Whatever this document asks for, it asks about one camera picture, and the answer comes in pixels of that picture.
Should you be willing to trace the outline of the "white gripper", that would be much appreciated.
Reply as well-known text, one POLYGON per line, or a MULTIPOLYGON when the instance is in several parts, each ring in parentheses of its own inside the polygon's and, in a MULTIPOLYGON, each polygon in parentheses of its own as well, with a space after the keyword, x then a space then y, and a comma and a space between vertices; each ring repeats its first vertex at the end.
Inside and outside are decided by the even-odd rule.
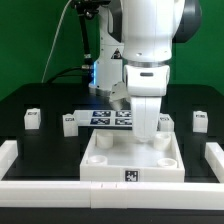
POLYGON ((124 67, 130 97, 133 135, 148 142, 157 132, 162 97, 166 95, 170 76, 168 65, 152 68, 124 67))

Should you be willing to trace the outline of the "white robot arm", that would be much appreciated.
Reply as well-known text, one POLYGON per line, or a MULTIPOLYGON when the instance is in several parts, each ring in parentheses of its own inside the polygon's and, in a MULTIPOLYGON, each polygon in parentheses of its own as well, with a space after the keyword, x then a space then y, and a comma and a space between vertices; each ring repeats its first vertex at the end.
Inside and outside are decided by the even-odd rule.
POLYGON ((99 7, 100 56, 89 89, 108 96, 115 110, 129 101, 142 142, 156 135, 172 45, 192 38, 201 17, 199 0, 109 0, 99 7))

